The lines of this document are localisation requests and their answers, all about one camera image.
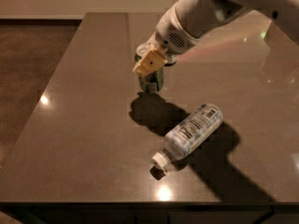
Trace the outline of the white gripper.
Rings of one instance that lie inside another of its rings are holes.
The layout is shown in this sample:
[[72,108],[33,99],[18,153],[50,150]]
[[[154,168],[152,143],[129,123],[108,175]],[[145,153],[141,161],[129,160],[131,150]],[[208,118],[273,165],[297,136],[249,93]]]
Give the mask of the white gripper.
[[198,44],[203,35],[203,5],[177,2],[160,18],[149,44],[136,49],[140,59],[133,71],[145,77],[167,64],[167,54],[179,55]]

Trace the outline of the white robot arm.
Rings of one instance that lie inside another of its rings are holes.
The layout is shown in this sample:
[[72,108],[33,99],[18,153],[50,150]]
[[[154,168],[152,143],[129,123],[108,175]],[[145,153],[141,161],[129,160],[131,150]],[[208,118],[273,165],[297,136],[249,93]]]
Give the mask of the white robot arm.
[[155,72],[170,56],[187,52],[208,32],[252,10],[268,17],[291,40],[299,40],[299,0],[178,0],[144,44],[134,72],[141,77]]

